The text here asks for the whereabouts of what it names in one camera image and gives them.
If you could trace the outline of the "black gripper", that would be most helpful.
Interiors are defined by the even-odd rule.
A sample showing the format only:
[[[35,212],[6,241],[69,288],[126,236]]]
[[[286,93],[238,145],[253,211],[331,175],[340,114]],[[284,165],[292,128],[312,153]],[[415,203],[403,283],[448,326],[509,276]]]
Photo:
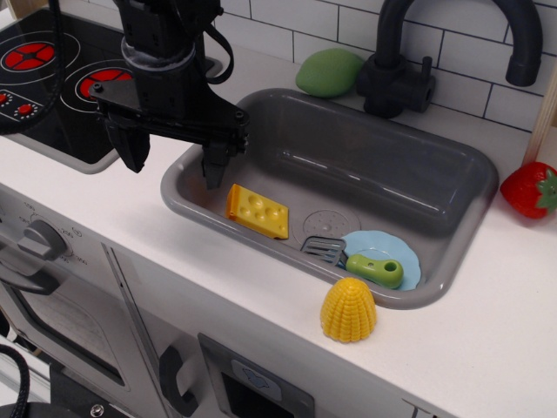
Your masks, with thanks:
[[[126,167],[142,171],[152,134],[192,142],[203,146],[207,189],[219,188],[248,140],[248,114],[212,90],[232,75],[234,63],[213,64],[197,44],[160,61],[127,45],[122,52],[131,78],[97,81],[89,92]]]

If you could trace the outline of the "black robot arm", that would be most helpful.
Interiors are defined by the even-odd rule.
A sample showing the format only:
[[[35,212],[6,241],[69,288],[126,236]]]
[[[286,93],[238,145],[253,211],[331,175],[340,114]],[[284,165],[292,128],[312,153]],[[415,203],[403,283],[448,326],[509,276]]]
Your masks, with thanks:
[[[234,64],[215,77],[207,74],[205,36],[233,53],[213,25],[224,12],[221,3],[119,1],[117,8],[122,56],[132,76],[90,88],[112,146],[140,172],[152,134],[201,145],[206,186],[220,187],[230,159],[245,152],[249,123],[247,112],[211,89],[232,75]]]

